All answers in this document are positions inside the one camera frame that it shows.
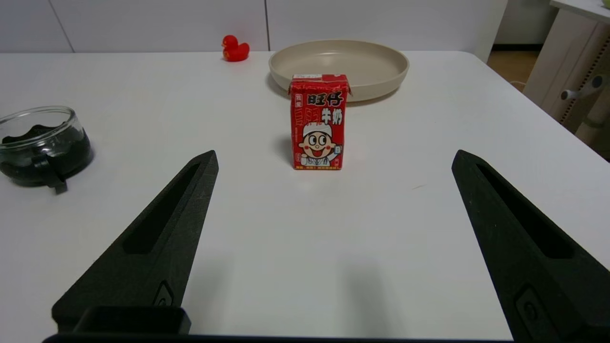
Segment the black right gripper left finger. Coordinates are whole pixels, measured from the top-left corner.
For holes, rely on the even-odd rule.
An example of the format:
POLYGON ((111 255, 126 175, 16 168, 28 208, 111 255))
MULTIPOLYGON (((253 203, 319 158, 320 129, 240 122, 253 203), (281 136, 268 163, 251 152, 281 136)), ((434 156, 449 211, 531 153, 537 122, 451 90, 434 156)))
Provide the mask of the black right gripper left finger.
POLYGON ((59 333, 187 334, 181 307, 216 176, 188 162, 52 307, 59 333))

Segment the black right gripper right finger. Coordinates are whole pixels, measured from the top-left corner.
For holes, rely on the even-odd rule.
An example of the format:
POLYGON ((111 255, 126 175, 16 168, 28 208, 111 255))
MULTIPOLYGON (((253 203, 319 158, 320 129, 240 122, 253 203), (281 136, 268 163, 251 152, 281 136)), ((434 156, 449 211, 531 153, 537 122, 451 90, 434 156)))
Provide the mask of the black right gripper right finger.
POLYGON ((608 269, 484 159, 451 170, 514 341, 607 343, 608 269))

